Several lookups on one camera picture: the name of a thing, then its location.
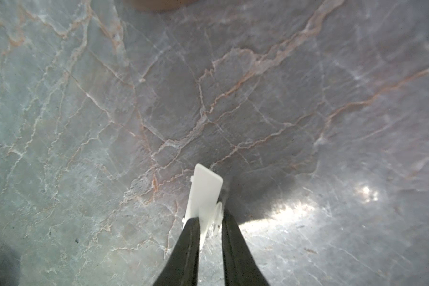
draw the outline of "marble surface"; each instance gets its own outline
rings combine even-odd
[[[429,285],[429,0],[0,0],[4,285],[151,285],[196,163],[270,285]]]

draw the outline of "brown object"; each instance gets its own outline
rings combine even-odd
[[[140,11],[174,10],[197,0],[125,0]]]

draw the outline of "grey marble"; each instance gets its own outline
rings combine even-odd
[[[429,0],[0,0],[8,285],[151,285],[196,163],[271,285],[429,285]]]

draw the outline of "white plastic clip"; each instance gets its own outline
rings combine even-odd
[[[222,187],[222,177],[201,164],[195,165],[191,177],[191,191],[188,207],[183,217],[183,228],[188,219],[198,217],[200,221],[200,249],[205,242],[210,226],[215,223],[214,233],[217,234],[222,223],[222,203],[218,202]]]

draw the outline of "white plastic piece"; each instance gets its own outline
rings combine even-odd
[[[202,249],[209,227],[219,220],[222,223],[222,203],[218,202],[222,187],[222,177],[201,164],[195,165],[191,177],[191,191],[188,207],[183,218],[183,228],[188,219],[198,217],[200,221],[200,249]]]

